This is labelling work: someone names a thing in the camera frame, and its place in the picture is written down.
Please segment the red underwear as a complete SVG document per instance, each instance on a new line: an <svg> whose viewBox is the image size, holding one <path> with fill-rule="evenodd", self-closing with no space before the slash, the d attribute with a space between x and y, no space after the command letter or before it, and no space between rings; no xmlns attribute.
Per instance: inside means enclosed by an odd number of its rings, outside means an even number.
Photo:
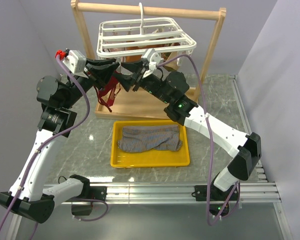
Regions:
<svg viewBox="0 0 300 240"><path fill-rule="evenodd" d="M94 86L93 88L96 92L98 103L101 106L106 107L107 110L111 113L111 107L114 105L115 98L121 91L121 84L119 83L117 78L115 76L111 76L107 85L101 90L97 89L96 86Z"/></svg>

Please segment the white plastic clip hanger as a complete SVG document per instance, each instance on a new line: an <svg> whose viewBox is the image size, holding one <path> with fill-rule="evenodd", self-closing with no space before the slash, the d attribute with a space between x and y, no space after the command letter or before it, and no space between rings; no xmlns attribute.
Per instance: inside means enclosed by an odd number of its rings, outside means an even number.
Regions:
<svg viewBox="0 0 300 240"><path fill-rule="evenodd" d="M139 3L140 18L109 20L100 23L96 55L100 59L141 56L154 48L157 53L178 52L191 55L197 42L171 17L144 17Z"/></svg>

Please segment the grey striped underwear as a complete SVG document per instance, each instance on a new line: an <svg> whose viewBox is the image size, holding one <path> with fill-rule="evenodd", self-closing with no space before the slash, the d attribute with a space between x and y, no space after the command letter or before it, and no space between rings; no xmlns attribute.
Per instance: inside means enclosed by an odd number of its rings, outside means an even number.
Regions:
<svg viewBox="0 0 300 240"><path fill-rule="evenodd" d="M125 126L117 141L126 153L143 153L150 150L177 152L183 145L177 124L159 126Z"/></svg>

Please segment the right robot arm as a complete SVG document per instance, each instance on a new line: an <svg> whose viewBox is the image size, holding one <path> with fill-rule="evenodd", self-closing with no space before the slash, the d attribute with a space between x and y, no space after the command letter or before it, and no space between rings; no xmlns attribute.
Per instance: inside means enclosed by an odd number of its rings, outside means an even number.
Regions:
<svg viewBox="0 0 300 240"><path fill-rule="evenodd" d="M120 65L130 71L130 74L115 74L126 91L143 89L150 93L167 104L164 112L172 121L204 135L232 157L207 188L211 200L225 200L236 182L249 179L262 155L261 137L257 133L248 134L232 128L188 98L186 92L190 87L181 72L170 72L161 79L147 73L150 65L146 60L122 62Z"/></svg>

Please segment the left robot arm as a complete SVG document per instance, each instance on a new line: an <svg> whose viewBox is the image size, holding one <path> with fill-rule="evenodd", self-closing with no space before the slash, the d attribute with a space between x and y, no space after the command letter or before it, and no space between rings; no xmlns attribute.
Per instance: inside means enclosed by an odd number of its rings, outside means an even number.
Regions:
<svg viewBox="0 0 300 240"><path fill-rule="evenodd" d="M114 58L87 59L84 63L83 76L69 71L73 81L63 83L50 75L38 81L36 99L41 103L42 114L31 153L10 190L0 192L2 207L36 223L44 223L63 202L71 198L86 201L91 195L90 180L77 174L44 189L60 148L70 132L81 125L81 122L75 123L77 113L71 111L72 106L86 97L91 88L105 87L120 65Z"/></svg>

